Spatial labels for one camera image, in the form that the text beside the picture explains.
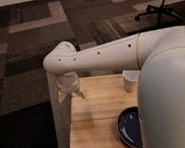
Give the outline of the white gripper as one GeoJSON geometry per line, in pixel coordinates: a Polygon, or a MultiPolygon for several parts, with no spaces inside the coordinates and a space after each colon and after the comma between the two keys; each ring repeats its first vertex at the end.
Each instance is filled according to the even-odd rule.
{"type": "Polygon", "coordinates": [[[73,92],[75,92],[75,94],[82,99],[86,98],[85,93],[79,89],[79,79],[77,73],[68,72],[66,74],[58,75],[56,81],[58,88],[63,91],[58,91],[58,102],[62,103],[66,98],[66,94],[73,92]]]}

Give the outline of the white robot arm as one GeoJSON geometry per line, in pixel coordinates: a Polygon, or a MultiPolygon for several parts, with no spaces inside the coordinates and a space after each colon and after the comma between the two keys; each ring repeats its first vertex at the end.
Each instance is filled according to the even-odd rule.
{"type": "Polygon", "coordinates": [[[60,42],[42,64],[66,93],[79,89],[79,71],[138,70],[144,148],[185,148],[185,25],[136,33],[82,51],[60,42]]]}

